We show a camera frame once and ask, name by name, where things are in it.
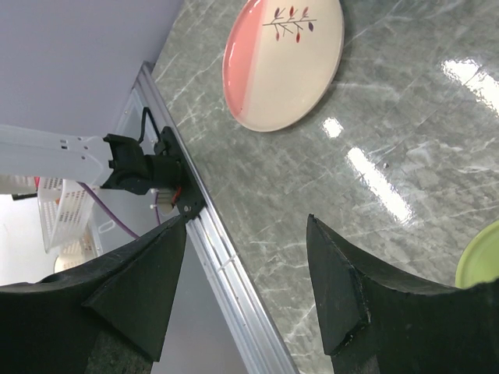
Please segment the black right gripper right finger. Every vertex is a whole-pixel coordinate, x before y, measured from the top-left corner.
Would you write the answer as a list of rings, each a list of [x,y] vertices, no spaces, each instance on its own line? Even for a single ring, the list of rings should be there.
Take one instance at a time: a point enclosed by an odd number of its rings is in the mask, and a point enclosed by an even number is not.
[[[336,373],[495,373],[498,283],[459,289],[392,266],[314,215],[306,250]]]

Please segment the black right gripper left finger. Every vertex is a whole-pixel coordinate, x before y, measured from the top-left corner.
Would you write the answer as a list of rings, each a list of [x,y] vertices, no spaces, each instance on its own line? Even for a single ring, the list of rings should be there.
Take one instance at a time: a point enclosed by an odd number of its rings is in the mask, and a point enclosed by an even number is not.
[[[36,283],[1,288],[4,373],[148,373],[161,358],[186,247],[174,217]]]

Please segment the green round lid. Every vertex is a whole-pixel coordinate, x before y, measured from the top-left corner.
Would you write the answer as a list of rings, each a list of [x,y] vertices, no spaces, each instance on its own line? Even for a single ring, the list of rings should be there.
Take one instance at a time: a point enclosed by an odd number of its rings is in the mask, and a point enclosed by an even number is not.
[[[465,248],[455,274],[457,288],[498,279],[498,221],[485,227]]]

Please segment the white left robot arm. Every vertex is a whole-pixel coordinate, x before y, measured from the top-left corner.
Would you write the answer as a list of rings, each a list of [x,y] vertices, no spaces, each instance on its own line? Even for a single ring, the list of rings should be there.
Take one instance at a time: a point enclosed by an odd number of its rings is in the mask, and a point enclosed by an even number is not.
[[[68,136],[2,125],[1,193],[34,193],[36,177],[61,178],[135,195],[179,187],[184,175],[180,159],[145,154],[141,143],[141,139],[113,134]]]

